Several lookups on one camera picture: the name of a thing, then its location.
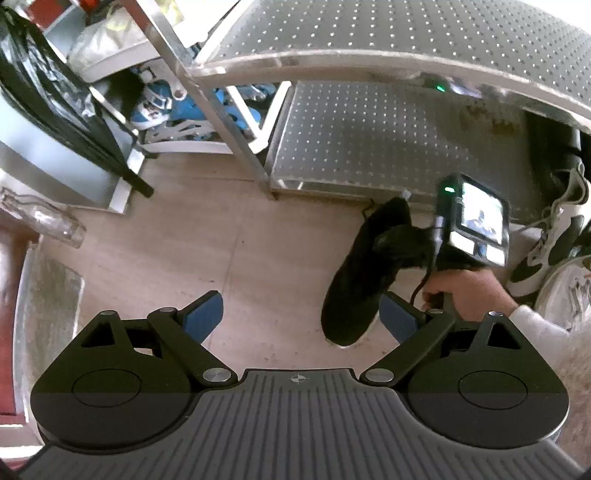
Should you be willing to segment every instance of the crosshair logo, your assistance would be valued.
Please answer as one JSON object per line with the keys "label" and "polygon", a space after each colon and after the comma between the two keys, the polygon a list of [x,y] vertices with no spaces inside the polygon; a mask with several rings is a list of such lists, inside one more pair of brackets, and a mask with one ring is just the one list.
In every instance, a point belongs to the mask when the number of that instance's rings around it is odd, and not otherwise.
{"label": "crosshair logo", "polygon": [[304,377],[302,374],[295,374],[293,377],[291,377],[291,381],[293,383],[303,383],[306,380],[308,380],[308,377]]}

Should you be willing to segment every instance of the perforated metal shelf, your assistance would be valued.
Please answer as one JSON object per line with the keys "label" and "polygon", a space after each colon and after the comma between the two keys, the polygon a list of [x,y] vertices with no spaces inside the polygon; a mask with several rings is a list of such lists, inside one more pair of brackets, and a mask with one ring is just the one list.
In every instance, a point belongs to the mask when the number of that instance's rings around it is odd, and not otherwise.
{"label": "perforated metal shelf", "polygon": [[211,84],[443,82],[591,132],[591,35],[519,0],[254,0],[200,61]]}
{"label": "perforated metal shelf", "polygon": [[380,198],[462,171],[501,192],[517,220],[545,207],[532,176],[525,113],[438,90],[379,83],[298,82],[276,132],[271,176],[287,189]]}

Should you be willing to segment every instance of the hand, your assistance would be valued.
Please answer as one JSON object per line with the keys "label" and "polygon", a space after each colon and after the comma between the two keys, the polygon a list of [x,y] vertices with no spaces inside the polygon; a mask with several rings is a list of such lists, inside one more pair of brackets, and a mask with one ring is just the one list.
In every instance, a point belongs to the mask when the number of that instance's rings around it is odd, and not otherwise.
{"label": "hand", "polygon": [[429,298],[436,293],[451,293],[460,316],[470,322],[480,322],[491,311],[511,315],[517,303],[505,291],[489,269],[442,270],[435,272],[423,288],[424,310],[431,308]]}

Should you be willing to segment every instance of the shelf leg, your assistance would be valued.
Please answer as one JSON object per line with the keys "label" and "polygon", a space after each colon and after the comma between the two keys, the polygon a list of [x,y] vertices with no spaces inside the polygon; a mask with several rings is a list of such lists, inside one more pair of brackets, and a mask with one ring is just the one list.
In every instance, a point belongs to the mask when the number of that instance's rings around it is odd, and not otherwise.
{"label": "shelf leg", "polygon": [[232,150],[238,161],[253,172],[261,190],[270,196],[271,179],[269,175],[213,91],[209,88],[201,88],[187,72],[193,58],[177,37],[156,2],[154,0],[123,0],[122,3],[162,59],[178,77],[181,85],[185,87],[187,93],[212,123],[217,134]]}

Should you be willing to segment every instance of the person's arm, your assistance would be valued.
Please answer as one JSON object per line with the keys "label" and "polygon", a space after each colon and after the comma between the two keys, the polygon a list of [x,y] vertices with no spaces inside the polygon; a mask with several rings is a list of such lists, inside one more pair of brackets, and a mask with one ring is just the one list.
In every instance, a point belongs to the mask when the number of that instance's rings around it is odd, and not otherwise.
{"label": "person's arm", "polygon": [[541,315],[526,305],[517,307],[509,316],[515,326],[544,357],[549,365],[555,365],[558,355],[563,351],[563,343],[569,333],[558,325],[544,320]]}
{"label": "person's arm", "polygon": [[493,310],[504,313],[550,365],[569,336],[531,308],[517,305],[491,270],[435,272],[423,288],[424,309],[430,308],[430,296],[440,292],[452,294],[454,307],[464,320],[480,322]]}

